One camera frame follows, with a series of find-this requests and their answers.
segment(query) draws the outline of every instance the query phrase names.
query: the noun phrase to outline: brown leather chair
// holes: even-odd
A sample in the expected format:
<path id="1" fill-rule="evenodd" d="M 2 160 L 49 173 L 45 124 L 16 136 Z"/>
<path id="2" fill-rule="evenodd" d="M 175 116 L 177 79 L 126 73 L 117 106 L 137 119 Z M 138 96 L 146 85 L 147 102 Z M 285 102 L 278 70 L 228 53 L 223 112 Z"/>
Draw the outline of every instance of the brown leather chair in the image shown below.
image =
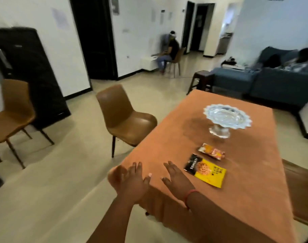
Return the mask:
<path id="1" fill-rule="evenodd" d="M 133 109 L 120 84 L 100 91 L 97 99 L 107 130 L 113 135 L 112 158 L 115 154 L 116 137 L 136 147 L 157 126 L 153 115 Z"/>
<path id="2" fill-rule="evenodd" d="M 294 220 L 308 225 L 308 169 L 282 159 Z"/>
<path id="3" fill-rule="evenodd" d="M 169 61 L 170 62 L 170 72 L 171 72 L 171 66 L 172 64 L 174 64 L 174 77 L 175 77 L 175 64 L 179 65 L 179 75 L 181 76 L 181 68 L 180 68 L 180 61 L 182 58 L 182 55 L 184 54 L 186 48 L 181 48 L 178 53 L 176 54 L 175 58 L 173 61 Z"/>
<path id="4" fill-rule="evenodd" d="M 4 110 L 0 112 L 0 143 L 7 142 L 21 167 L 25 169 L 23 162 L 18 157 L 9 138 L 22 130 L 31 139 L 31 136 L 24 129 L 35 119 L 35 111 L 29 97 L 28 83 L 19 80 L 4 79 L 2 95 Z M 43 130 L 39 131 L 54 145 L 54 142 Z"/>

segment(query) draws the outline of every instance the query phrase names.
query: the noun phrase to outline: man sitting on chair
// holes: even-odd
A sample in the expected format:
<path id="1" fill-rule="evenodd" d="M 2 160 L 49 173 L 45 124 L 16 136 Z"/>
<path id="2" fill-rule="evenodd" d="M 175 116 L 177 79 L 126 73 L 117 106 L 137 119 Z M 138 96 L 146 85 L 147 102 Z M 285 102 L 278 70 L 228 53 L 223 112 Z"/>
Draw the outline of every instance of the man sitting on chair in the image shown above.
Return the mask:
<path id="1" fill-rule="evenodd" d="M 176 54 L 180 50 L 179 43 L 175 40 L 176 33 L 175 31 L 170 32 L 170 42 L 168 44 L 168 51 L 162 52 L 160 56 L 156 59 L 159 66 L 160 72 L 163 74 L 166 67 L 167 61 L 173 61 L 176 57 Z"/>

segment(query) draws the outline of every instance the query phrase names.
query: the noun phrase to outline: fridge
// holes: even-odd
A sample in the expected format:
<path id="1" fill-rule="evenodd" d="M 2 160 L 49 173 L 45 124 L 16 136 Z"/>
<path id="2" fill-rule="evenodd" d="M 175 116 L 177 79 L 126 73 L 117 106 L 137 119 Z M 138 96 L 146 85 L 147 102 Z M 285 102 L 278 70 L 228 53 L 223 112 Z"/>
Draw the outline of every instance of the fridge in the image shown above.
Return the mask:
<path id="1" fill-rule="evenodd" d="M 29 84 L 36 129 L 71 115 L 35 29 L 0 28 L 0 71 L 6 79 Z"/>

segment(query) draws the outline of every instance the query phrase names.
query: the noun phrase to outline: beige tile floor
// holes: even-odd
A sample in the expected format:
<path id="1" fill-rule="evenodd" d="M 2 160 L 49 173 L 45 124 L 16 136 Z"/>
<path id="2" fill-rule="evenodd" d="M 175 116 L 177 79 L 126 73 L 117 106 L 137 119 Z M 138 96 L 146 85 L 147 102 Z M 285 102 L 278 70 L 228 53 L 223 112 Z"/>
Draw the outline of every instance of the beige tile floor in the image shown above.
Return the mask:
<path id="1" fill-rule="evenodd" d="M 27 168 L 21 170 L 6 144 L 0 144 L 0 243 L 84 243 L 91 235 L 115 191 L 106 180 L 109 169 L 119 164 L 132 147 L 118 141 L 111 158 L 111 136 L 106 131 L 95 92 L 121 83 L 134 108 L 155 115 L 158 121 L 174 109 L 195 71 L 210 70 L 222 58 L 203 58 L 190 53 L 181 63 L 181 77 L 139 73 L 119 82 L 93 80 L 94 92 L 68 101 L 72 116 L 45 131 L 56 143 L 49 143 L 32 127 L 11 138 Z M 308 168 L 308 140 L 304 139 L 292 115 L 274 111 L 278 146 L 282 158 Z M 308 227 L 295 222 L 299 241 Z M 144 216 L 135 206 L 128 225 L 127 243 L 186 242 L 178 234 Z"/>

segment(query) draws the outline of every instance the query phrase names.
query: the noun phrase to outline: hand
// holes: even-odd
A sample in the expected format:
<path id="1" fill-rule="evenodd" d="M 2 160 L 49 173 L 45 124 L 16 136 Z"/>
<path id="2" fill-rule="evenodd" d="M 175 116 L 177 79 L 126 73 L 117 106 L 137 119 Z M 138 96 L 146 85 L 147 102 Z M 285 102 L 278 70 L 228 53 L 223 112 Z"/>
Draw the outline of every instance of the hand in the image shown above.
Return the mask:
<path id="1" fill-rule="evenodd" d="M 137 167 L 134 162 L 133 165 L 128 168 L 127 173 L 122 174 L 122 183 L 118 191 L 118 196 L 124 197 L 127 203 L 136 204 L 147 192 L 152 174 L 149 173 L 143 180 L 142 173 L 142 162 L 139 162 Z"/>
<path id="2" fill-rule="evenodd" d="M 162 181 L 177 199 L 183 201 L 188 192 L 195 189 L 195 187 L 174 163 L 169 161 L 164 163 L 164 166 L 168 170 L 171 180 L 163 177 Z"/>

